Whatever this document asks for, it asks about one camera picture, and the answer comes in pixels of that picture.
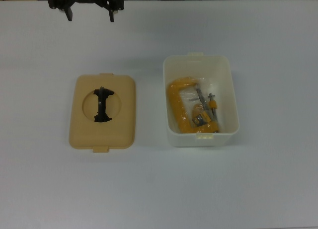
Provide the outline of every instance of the white table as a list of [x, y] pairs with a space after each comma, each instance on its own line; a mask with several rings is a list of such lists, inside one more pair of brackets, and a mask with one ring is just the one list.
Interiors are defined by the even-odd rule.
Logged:
[[[126, 2], [73, 22], [46, 2], [0, 4], [0, 228], [318, 226], [318, 1]], [[214, 149], [169, 146], [162, 63], [228, 57], [240, 130]], [[133, 146], [68, 143], [78, 76], [137, 85]]]

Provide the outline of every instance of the yellow tool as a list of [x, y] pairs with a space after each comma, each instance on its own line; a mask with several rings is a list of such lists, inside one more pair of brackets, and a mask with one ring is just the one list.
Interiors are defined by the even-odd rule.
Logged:
[[[192, 121], [196, 127], [191, 126], [180, 96], [180, 91], [188, 87], [195, 87], [201, 101], [200, 104], [194, 106], [192, 111]], [[214, 109], [217, 108], [216, 102], [213, 100], [213, 95], [210, 94], [210, 101], [206, 103], [197, 79], [184, 77], [173, 81], [167, 88], [167, 96], [181, 133], [216, 133], [219, 131], [214, 112]]]

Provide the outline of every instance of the clear plastic wrap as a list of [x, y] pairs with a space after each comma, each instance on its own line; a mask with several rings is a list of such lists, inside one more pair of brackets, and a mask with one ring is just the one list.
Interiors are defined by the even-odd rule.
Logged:
[[181, 133], [217, 133], [215, 95], [204, 78], [183, 77], [167, 88], [169, 102]]

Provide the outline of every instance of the clamp handle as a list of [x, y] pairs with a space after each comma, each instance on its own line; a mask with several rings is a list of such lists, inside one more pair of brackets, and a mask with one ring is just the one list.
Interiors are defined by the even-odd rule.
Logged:
[[107, 122], [111, 120], [111, 118], [109, 118], [106, 114], [106, 99], [109, 95], [113, 94], [113, 91], [102, 86], [100, 89], [94, 90], [94, 95], [98, 96], [98, 114], [95, 116], [95, 122]]

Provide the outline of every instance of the container lid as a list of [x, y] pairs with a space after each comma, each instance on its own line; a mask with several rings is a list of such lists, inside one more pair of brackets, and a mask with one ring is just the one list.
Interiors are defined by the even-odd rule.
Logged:
[[125, 149], [135, 137], [136, 87], [129, 76], [82, 75], [72, 106], [69, 141], [75, 149]]

